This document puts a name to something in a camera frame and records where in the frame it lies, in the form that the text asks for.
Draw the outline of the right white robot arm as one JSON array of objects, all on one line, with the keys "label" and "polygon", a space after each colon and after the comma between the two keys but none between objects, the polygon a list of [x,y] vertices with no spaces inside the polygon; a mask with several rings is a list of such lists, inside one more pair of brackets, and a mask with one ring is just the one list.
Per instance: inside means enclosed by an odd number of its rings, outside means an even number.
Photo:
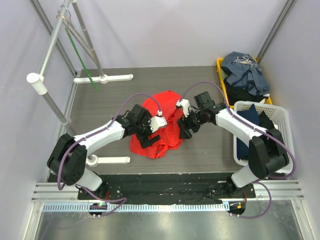
[{"label": "right white robot arm", "polygon": [[248,185],[270,177],[289,165],[289,149],[279,130],[251,123],[225,103],[215,103],[207,91],[196,95],[194,100],[197,105],[195,110],[191,110],[187,99],[180,99],[175,104],[183,111],[177,121],[180,139],[190,139],[201,125],[212,123],[229,131],[248,147],[247,165],[226,178],[225,193],[230,197],[238,197]]}]

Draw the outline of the red tank top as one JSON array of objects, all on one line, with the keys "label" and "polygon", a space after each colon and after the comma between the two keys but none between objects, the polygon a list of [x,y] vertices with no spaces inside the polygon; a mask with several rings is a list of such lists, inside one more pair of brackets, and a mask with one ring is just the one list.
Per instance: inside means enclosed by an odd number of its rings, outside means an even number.
[{"label": "red tank top", "polygon": [[178,125],[178,120],[182,117],[183,111],[176,108],[176,102],[181,98],[181,95],[167,90],[154,94],[153,97],[159,103],[162,116],[166,119],[167,125],[149,136],[150,139],[157,135],[160,136],[160,139],[153,143],[152,146],[142,148],[135,135],[131,137],[129,145],[132,153],[145,156],[149,159],[162,158],[166,155],[167,151],[177,150],[183,142],[179,138],[180,128]]}]

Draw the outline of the yellow plastic tray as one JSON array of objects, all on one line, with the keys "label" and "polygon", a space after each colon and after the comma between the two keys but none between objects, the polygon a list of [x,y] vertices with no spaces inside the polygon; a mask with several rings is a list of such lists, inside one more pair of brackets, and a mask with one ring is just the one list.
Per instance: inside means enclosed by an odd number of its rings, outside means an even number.
[{"label": "yellow plastic tray", "polygon": [[224,79],[223,79],[223,74],[222,74],[222,69],[221,69],[221,65],[222,65],[223,60],[224,60],[224,58],[218,58],[216,60],[216,72],[217,72],[217,75],[218,75],[220,88],[221,88],[221,90],[222,90],[222,92],[224,94],[224,97],[226,99],[226,103],[229,105],[229,107],[231,109],[234,109],[234,105],[230,105],[230,103],[229,103],[227,89],[226,89],[226,85],[225,85]]}]

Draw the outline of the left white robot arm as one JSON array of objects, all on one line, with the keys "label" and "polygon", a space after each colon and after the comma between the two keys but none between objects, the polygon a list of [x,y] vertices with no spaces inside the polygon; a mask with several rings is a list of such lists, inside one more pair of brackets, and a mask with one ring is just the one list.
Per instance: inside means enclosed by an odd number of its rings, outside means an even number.
[{"label": "left white robot arm", "polygon": [[153,134],[167,125],[162,111],[155,116],[136,104],[125,115],[118,115],[101,127],[90,132],[59,137],[47,161],[48,168],[57,175],[57,187],[77,185],[83,192],[100,200],[107,195],[108,184],[97,173],[86,167],[87,158],[98,149],[135,135],[145,149],[160,140]]}]

